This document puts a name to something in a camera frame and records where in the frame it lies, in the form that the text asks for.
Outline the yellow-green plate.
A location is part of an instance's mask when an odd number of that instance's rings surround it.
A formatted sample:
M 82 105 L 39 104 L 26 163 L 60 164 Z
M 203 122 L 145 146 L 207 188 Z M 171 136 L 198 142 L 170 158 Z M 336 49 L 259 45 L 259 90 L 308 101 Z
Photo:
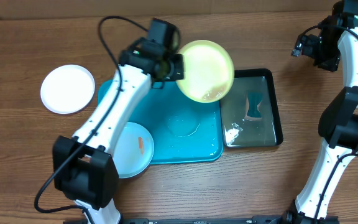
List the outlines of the yellow-green plate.
M 199 103 L 222 99 L 234 82 L 234 64 L 219 44 L 195 40 L 180 49 L 183 56 L 184 78 L 177 80 L 181 92 Z

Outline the light blue plate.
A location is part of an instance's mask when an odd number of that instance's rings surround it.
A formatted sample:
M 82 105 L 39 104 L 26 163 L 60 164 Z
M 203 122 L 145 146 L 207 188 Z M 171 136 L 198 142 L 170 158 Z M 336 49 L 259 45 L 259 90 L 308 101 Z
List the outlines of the light blue plate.
M 154 155 L 152 135 L 141 125 L 128 122 L 116 144 L 113 161 L 120 179 L 142 173 Z

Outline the white pink plate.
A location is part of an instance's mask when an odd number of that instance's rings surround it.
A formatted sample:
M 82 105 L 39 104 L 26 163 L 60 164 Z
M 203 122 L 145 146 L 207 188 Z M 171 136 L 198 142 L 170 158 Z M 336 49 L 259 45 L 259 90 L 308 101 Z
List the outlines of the white pink plate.
M 63 65 L 52 70 L 43 80 L 40 98 L 44 106 L 57 114 L 82 110 L 95 92 L 92 74 L 79 65 Z

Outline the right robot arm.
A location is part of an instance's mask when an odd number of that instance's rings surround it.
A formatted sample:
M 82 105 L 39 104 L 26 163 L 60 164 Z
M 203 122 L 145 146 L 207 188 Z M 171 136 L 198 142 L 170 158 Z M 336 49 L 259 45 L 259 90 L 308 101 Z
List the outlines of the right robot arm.
M 277 223 L 338 223 L 328 217 L 331 197 L 353 158 L 358 157 L 358 0 L 334 4 L 332 14 L 301 33 L 292 55 L 306 55 L 314 65 L 335 72 L 343 67 L 343 89 L 322 113 L 321 147 L 303 190 Z

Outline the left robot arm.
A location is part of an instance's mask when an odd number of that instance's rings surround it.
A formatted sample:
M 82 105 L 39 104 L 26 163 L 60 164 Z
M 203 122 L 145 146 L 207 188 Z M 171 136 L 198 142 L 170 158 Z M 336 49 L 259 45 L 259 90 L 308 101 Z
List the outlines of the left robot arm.
M 178 53 L 180 31 L 175 25 L 153 18 L 145 37 L 139 37 L 119 58 L 116 73 L 93 114 L 70 138 L 59 136 L 52 147 L 53 174 L 38 191 L 34 207 L 50 183 L 74 201 L 74 205 L 50 212 L 79 209 L 83 223 L 119 223 L 114 204 L 119 175 L 113 161 L 114 148 L 132 112 L 155 82 L 184 77 L 183 57 Z

